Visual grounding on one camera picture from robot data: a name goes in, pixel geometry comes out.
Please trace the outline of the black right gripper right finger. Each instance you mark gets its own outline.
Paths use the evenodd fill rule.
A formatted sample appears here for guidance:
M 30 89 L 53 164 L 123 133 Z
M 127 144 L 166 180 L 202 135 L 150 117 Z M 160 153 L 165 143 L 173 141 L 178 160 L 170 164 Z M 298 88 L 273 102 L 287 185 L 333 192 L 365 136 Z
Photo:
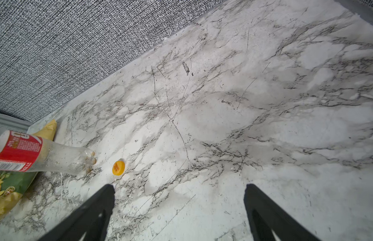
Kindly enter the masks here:
M 255 241 L 318 240 L 254 184 L 246 186 L 244 205 Z

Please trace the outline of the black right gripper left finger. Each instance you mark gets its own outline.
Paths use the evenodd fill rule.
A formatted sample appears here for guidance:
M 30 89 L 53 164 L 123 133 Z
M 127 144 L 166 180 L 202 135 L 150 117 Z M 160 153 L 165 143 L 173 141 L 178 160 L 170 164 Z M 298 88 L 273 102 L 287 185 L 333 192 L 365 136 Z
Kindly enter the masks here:
M 115 189 L 107 184 L 40 240 L 104 241 L 114 205 Z

